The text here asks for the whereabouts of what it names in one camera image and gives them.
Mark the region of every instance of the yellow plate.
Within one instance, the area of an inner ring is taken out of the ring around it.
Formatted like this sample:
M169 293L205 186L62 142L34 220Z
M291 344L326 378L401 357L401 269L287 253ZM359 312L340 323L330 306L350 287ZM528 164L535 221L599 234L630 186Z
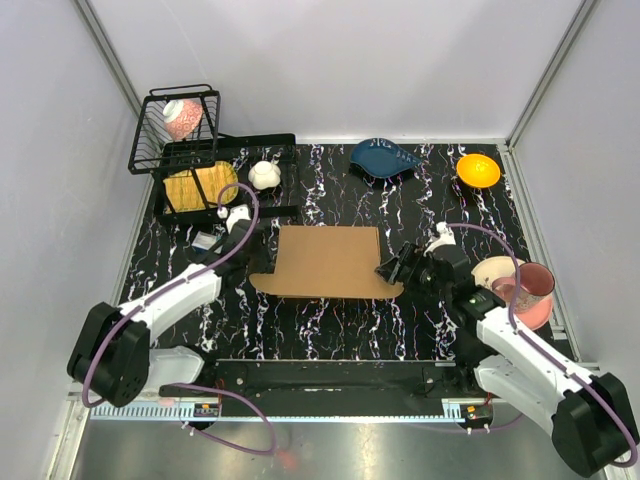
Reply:
M500 180L500 167L495 160L479 153L458 160L456 171L460 180L474 188L492 187Z

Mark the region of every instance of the wall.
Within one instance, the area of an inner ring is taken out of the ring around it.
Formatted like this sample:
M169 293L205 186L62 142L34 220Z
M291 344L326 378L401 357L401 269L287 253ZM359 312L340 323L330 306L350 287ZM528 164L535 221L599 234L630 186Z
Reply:
M0 44L0 476L33 480L146 179L126 169L134 118L71 2L3 1Z
M600 2L516 152L580 350L640 420L638 18L638 2Z
M93 0L141 96L206 81L230 134L505 137L579 0Z

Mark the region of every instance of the blue plate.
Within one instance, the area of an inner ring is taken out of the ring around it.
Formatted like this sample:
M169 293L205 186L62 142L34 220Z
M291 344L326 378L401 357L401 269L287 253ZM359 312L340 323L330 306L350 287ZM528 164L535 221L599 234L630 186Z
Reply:
M420 164L422 160L384 138L360 142L351 152L351 163L375 178L389 178Z

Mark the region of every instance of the cardboard box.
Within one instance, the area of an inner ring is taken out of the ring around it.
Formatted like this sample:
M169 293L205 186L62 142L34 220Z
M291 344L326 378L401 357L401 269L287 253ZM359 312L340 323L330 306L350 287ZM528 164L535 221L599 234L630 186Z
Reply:
M380 239L376 227L306 227L280 229L273 274L255 273L257 289L280 297L395 298L402 285L389 285L376 273Z

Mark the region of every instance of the black wire dish rack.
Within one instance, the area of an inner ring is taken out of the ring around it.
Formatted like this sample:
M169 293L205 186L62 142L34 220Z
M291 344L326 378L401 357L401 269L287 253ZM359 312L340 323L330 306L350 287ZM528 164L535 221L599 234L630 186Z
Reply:
M172 100L188 99L202 105L199 125L180 141L169 135L163 110ZM277 163L281 171L280 185L256 191L260 200L260 217L293 217L297 223L300 212L300 176L296 138L291 133L233 137L218 132L220 92L210 85L185 85L156 88L145 97L129 158L129 171L150 174L154 178L153 212L162 225L220 223L216 213L217 199L200 181L198 170L216 162L230 163L238 180L247 185L249 170L257 162ZM164 180L183 174L193 181L200 197L201 209L178 211L167 194ZM246 203L238 195L227 206Z

